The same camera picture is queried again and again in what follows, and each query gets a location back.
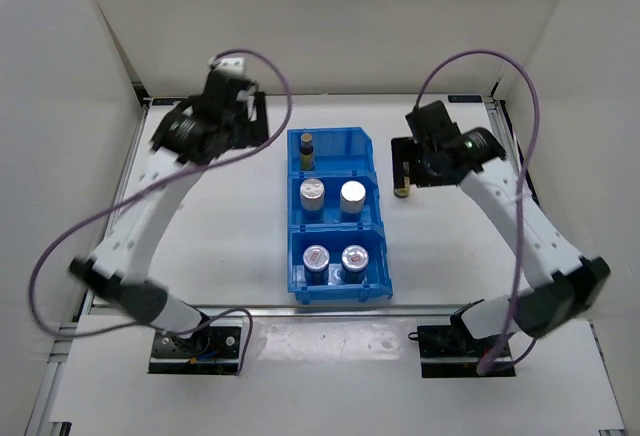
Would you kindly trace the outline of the yellow label bottle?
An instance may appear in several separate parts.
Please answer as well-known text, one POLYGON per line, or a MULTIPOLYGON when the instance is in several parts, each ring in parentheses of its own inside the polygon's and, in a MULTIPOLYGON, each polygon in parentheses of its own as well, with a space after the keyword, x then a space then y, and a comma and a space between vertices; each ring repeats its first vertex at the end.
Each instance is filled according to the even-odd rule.
POLYGON ((300 170, 313 171, 315 169, 313 137, 305 132, 300 136, 300 170))
POLYGON ((395 197, 404 199, 410 195, 411 181, 409 177, 402 177, 401 181, 394 185, 393 194, 395 197))

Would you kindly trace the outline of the white bead jar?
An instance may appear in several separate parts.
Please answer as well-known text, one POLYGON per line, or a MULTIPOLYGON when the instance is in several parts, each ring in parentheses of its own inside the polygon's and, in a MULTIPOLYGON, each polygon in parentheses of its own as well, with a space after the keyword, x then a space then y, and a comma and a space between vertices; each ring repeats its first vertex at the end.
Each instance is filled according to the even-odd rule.
POLYGON ((365 186, 355 180, 345 182, 340 190, 340 216, 342 221, 358 221, 366 199, 365 186))
POLYGON ((316 178, 305 179, 299 188, 302 214, 308 220, 317 220, 322 217, 325 202, 325 187, 321 180, 316 178))

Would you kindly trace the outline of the sauce jar white lid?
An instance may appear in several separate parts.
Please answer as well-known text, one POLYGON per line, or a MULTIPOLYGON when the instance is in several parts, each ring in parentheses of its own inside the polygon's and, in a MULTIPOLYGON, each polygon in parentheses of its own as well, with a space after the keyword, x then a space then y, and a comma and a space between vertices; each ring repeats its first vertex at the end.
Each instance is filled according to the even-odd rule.
POLYGON ((369 254, 360 245, 346 247, 341 255, 341 279, 344 284, 360 284, 365 280, 369 254))
POLYGON ((307 247, 302 256, 302 262, 308 285, 324 285, 328 282, 330 254, 324 246, 307 247))

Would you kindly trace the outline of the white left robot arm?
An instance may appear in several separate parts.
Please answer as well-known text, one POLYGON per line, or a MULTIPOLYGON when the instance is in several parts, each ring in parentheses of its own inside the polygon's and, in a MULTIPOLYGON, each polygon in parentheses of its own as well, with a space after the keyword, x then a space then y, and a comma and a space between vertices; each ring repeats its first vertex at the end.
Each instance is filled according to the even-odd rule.
POLYGON ((137 201, 89 256, 72 260, 71 275, 134 322, 175 334, 186 355, 205 352, 204 314, 153 282, 151 261, 205 168, 229 150, 257 148, 268 138, 264 94, 245 76, 243 59, 212 62, 203 91, 180 101, 156 127, 137 201))

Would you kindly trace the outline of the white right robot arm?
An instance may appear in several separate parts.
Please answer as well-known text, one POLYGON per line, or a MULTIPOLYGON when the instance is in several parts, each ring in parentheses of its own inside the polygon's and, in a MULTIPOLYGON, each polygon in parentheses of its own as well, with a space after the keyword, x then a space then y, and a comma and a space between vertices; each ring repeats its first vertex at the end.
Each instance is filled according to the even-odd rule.
POLYGON ((523 332, 541 338, 589 309, 611 274, 601 257, 584 256, 547 219, 528 194, 490 130, 462 132, 437 100, 406 117, 411 134, 391 141, 395 187, 457 186, 493 223, 513 252, 520 252, 528 283, 509 323, 510 298, 479 300, 450 319, 449 343, 460 355, 477 352, 486 338, 523 332))

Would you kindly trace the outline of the blue three-compartment plastic bin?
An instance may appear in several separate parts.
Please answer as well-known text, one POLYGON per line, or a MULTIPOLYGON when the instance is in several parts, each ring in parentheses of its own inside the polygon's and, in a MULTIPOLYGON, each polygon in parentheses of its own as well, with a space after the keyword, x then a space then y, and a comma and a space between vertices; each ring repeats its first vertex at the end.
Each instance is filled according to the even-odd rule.
POLYGON ((288 132, 288 291, 302 304, 319 301, 364 303, 393 296, 373 154, 371 138, 360 127, 288 132), (305 132, 313 137, 313 171, 300 170, 300 136, 305 132), (325 187, 324 210, 317 220, 308 220, 302 214, 299 188, 308 178, 321 180, 325 187), (340 190, 350 180, 358 181, 366 188, 364 208, 358 221, 342 221, 340 216, 340 190), (322 245, 330 254, 329 278, 324 285, 308 285, 305 280, 302 256, 311 245, 322 245), (344 284, 341 279, 341 255, 350 245, 363 246, 369 254, 366 277, 360 284, 344 284))

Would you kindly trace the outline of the right side aluminium rail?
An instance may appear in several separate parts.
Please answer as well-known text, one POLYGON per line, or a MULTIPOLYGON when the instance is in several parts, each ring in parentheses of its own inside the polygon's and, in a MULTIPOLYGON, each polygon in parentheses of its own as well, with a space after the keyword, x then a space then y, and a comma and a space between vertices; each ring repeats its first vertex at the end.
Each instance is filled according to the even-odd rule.
POLYGON ((513 166, 511 170, 501 169, 501 175, 508 181, 504 184, 505 201, 499 205, 494 222, 512 250, 522 248, 521 272, 529 287, 540 288, 553 282, 553 273, 566 273, 577 268, 580 252, 557 233, 528 185, 517 187, 519 178, 526 172, 521 169, 521 154, 514 141, 505 103, 496 100, 490 113, 492 128, 513 166))

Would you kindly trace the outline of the left side aluminium rail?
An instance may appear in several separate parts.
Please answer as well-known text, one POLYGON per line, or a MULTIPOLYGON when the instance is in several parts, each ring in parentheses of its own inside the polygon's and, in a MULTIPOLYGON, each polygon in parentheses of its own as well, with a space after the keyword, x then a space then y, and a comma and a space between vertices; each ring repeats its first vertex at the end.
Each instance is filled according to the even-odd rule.
MULTIPOLYGON (((141 136, 143 133, 143 129, 144 129, 144 125, 146 122, 151 101, 152 99, 150 97, 144 97, 142 99, 141 118, 137 123, 135 133, 133 134, 130 140, 127 153, 126 153, 126 158, 124 160, 124 164, 117 181, 117 186, 114 193, 112 205, 120 203, 124 199, 129 176, 130 176, 133 163, 136 157, 136 151, 140 144, 141 136)), ((116 215, 117 215, 117 212, 110 213, 109 215, 106 216, 106 219, 103 222, 100 222, 99 228, 101 229, 101 232, 97 242, 101 242, 104 239, 104 237, 107 235, 107 233, 111 230, 111 227, 113 225, 113 220, 116 217, 116 215)), ((95 299, 95 296, 93 291, 86 290, 84 292, 83 297, 77 308, 77 312, 72 318, 73 323, 77 323, 82 316, 88 315, 91 313, 92 308, 94 307, 94 299, 95 299)))

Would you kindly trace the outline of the aluminium table edge rail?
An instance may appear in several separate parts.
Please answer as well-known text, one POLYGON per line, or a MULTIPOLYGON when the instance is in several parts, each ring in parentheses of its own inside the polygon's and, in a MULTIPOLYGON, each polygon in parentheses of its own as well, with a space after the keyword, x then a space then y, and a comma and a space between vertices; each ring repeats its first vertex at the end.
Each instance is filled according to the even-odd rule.
POLYGON ((449 317, 460 305, 240 305, 254 318, 449 317))

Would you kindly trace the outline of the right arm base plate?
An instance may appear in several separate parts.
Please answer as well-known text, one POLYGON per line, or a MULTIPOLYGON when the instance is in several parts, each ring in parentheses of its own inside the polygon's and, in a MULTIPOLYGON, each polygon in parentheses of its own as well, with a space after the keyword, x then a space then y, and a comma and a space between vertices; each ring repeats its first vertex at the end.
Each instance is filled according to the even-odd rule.
POLYGON ((478 378, 477 365, 498 336, 464 341, 447 325, 423 325, 408 334, 418 344, 423 379, 478 378))

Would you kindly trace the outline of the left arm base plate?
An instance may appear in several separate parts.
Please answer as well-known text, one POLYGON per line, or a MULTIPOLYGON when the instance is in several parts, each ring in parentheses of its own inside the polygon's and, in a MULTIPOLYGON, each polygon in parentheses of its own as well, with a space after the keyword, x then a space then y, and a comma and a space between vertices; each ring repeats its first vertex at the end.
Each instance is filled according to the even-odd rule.
POLYGON ((152 375, 231 376, 240 372, 248 323, 223 318, 203 329, 195 343, 156 332, 147 373, 152 375))

